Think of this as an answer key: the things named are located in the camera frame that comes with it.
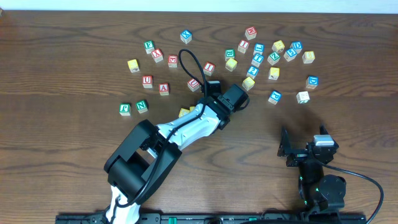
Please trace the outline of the red M block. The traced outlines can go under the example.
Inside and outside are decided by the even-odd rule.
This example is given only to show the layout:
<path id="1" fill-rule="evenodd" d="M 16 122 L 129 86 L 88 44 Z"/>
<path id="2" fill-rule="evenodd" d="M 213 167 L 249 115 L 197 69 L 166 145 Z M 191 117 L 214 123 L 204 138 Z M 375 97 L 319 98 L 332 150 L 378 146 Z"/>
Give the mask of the red M block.
<path id="1" fill-rule="evenodd" d="M 247 40 L 252 40 L 257 36 L 257 30 L 254 26 L 245 29 L 245 37 Z"/>

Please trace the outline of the blue L block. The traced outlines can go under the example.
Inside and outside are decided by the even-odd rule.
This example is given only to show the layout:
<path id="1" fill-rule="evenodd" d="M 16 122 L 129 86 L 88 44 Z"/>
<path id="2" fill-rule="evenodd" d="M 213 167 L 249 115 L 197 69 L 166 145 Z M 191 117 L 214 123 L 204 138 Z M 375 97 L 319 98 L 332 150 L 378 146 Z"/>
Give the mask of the blue L block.
<path id="1" fill-rule="evenodd" d="M 263 53 L 264 53 L 264 44 L 255 43 L 253 55 L 256 55 L 256 54 L 262 55 Z"/>

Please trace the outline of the green F block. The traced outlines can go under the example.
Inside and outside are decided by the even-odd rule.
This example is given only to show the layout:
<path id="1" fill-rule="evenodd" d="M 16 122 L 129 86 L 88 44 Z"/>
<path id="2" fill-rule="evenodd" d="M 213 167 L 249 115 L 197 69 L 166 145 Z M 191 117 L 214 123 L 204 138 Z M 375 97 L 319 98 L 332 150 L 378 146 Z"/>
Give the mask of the green F block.
<path id="1" fill-rule="evenodd" d="M 148 40 L 144 42 L 144 48 L 146 51 L 146 54 L 150 54 L 155 50 L 154 42 L 152 40 Z"/>

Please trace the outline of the red Q block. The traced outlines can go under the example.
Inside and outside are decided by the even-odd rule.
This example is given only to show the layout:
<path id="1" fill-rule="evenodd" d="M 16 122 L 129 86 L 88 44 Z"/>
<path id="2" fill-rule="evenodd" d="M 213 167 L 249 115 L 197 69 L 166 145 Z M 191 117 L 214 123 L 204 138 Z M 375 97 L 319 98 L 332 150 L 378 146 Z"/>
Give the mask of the red Q block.
<path id="1" fill-rule="evenodd" d="M 169 66 L 169 68 L 177 68 L 178 67 L 178 56 L 177 55 L 169 55 L 168 56 L 168 66 Z"/>

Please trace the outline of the yellow block upper right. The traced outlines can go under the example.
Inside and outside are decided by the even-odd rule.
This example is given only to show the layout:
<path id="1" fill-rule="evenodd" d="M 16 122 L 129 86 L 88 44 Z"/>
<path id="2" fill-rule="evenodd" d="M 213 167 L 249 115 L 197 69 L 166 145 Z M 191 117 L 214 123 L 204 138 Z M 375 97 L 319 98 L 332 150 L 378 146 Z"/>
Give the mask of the yellow block upper right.
<path id="1" fill-rule="evenodd" d="M 274 52 L 277 52 L 278 54 L 283 52 L 284 49 L 285 49 L 285 45 L 284 45 L 283 41 L 281 41 L 281 40 L 278 40 L 278 41 L 274 42 L 273 45 L 272 45 L 272 50 Z"/>

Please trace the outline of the red U block centre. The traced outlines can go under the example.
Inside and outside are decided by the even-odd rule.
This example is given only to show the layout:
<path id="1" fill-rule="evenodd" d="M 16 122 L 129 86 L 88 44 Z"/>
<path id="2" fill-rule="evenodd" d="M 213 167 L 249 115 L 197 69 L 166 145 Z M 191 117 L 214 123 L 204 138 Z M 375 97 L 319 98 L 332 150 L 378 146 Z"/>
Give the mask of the red U block centre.
<path id="1" fill-rule="evenodd" d="M 201 87 L 200 83 L 193 78 L 187 82 L 187 86 L 192 92 L 199 90 Z"/>

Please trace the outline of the yellow C block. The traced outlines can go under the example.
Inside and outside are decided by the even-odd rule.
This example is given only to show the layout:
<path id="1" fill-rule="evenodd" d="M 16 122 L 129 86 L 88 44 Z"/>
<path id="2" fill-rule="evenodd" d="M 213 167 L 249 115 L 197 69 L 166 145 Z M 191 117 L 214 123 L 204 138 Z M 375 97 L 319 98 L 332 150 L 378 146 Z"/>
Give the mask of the yellow C block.
<path id="1" fill-rule="evenodd" d="M 190 110 L 185 109 L 185 108 L 181 108 L 181 109 L 180 109 L 180 112 L 179 112 L 179 114 L 178 114 L 178 117 L 181 118 L 181 117 L 183 117 L 183 116 L 185 116 L 185 115 L 187 115 L 187 114 L 189 114 L 189 113 L 190 113 Z"/>

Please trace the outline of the blue d block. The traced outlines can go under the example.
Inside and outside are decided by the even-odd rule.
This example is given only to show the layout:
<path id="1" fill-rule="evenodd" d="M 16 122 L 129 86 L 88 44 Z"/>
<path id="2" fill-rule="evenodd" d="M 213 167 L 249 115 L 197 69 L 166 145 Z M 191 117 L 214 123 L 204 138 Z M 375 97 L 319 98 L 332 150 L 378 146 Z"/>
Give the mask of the blue d block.
<path id="1" fill-rule="evenodd" d="M 305 87 L 308 89 L 315 89 L 319 84 L 319 79 L 316 76 L 308 76 Z"/>
<path id="2" fill-rule="evenodd" d="M 295 41 L 291 43 L 290 48 L 293 49 L 297 54 L 299 54 L 303 49 L 303 45 L 301 41 Z"/>

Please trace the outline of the blue P block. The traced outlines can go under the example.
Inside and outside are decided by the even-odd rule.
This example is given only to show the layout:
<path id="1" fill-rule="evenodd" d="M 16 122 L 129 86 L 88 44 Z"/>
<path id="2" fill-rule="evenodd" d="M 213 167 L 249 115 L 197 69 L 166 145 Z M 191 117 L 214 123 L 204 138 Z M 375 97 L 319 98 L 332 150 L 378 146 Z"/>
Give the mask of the blue P block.
<path id="1" fill-rule="evenodd" d="M 280 101 L 281 98 L 282 98 L 282 94 L 280 92 L 274 90 L 271 93 L 271 95 L 268 99 L 268 102 L 272 103 L 273 105 L 276 105 Z"/>

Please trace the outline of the blue D block lower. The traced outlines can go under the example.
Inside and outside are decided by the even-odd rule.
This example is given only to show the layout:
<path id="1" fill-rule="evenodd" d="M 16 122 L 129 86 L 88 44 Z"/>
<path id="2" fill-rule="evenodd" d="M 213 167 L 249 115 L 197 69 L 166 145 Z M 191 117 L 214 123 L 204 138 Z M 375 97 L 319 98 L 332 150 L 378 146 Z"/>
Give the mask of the blue D block lower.
<path id="1" fill-rule="evenodd" d="M 308 89 L 315 89 L 319 84 L 319 79 L 316 76 L 308 76 L 305 87 Z"/>

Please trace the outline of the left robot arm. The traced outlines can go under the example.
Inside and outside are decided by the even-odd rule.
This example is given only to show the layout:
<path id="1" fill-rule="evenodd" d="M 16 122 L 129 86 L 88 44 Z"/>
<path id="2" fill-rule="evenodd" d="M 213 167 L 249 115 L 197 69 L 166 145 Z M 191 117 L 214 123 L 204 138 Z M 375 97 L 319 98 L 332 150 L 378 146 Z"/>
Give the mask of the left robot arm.
<path id="1" fill-rule="evenodd" d="M 137 223 L 140 206 L 161 186 L 183 149 L 222 130 L 230 115 L 245 109 L 248 94 L 236 84 L 225 93 L 218 81 L 205 85 L 210 93 L 182 117 L 154 125 L 138 123 L 104 165 L 112 201 L 105 213 L 108 223 Z"/>

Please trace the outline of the green J block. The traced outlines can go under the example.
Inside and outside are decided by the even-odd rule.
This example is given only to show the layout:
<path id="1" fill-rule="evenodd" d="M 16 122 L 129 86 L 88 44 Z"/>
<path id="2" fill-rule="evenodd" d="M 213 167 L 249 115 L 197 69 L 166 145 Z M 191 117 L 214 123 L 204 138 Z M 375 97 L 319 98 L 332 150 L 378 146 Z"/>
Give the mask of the green J block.
<path id="1" fill-rule="evenodd" d="M 121 116 L 130 116 L 131 115 L 131 105 L 129 103 L 121 103 L 119 105 L 119 114 Z"/>

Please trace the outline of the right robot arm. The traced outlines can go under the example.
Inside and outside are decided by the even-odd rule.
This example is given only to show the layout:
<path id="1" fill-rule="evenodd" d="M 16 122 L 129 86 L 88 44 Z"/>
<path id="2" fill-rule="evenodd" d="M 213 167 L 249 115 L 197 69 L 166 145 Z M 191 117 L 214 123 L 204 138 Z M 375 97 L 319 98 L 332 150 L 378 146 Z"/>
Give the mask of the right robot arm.
<path id="1" fill-rule="evenodd" d="M 339 209 L 345 206 L 346 181 L 337 175 L 325 175 L 323 171 L 338 148 L 339 145 L 321 126 L 320 134 L 306 143 L 305 148 L 293 149 L 287 130 L 282 128 L 277 155 L 287 159 L 287 167 L 299 169 L 298 191 L 305 202 L 300 218 L 305 222 L 343 222 Z"/>

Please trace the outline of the green N block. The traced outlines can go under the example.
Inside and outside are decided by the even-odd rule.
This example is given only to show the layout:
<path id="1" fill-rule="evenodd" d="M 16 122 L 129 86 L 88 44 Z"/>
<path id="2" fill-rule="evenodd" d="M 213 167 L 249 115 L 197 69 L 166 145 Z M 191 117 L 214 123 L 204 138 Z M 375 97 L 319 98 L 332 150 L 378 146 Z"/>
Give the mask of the green N block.
<path id="1" fill-rule="evenodd" d="M 141 100 L 141 101 L 136 102 L 136 108 L 137 108 L 138 113 L 140 113 L 140 114 L 147 112 L 148 106 L 147 106 L 146 100 Z"/>

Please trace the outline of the blue T block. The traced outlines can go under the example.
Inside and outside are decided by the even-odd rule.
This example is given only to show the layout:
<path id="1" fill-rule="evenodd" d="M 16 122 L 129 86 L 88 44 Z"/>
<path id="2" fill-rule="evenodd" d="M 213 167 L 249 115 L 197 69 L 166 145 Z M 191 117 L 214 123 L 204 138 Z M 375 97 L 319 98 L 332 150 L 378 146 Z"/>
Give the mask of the blue T block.
<path id="1" fill-rule="evenodd" d="M 251 64 L 255 67 L 259 67 L 264 60 L 264 56 L 261 54 L 255 54 L 252 58 Z"/>

